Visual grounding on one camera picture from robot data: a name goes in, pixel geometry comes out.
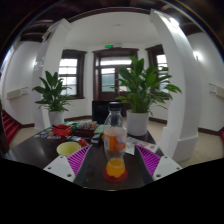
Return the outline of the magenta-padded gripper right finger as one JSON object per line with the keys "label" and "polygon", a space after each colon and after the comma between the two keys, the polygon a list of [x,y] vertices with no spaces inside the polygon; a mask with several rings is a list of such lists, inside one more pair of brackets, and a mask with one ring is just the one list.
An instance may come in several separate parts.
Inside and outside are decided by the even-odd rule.
{"label": "magenta-padded gripper right finger", "polygon": [[182,169],[170,157],[159,156],[139,145],[135,146],[135,156],[138,160],[145,184],[160,180]]}

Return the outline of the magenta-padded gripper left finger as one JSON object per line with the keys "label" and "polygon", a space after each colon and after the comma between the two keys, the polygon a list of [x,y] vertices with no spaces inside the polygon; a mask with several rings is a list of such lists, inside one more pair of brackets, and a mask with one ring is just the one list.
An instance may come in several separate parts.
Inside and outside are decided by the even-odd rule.
{"label": "magenta-padded gripper left finger", "polygon": [[44,170],[77,185],[82,185],[92,155],[92,146],[88,145],[69,156],[59,155]]}

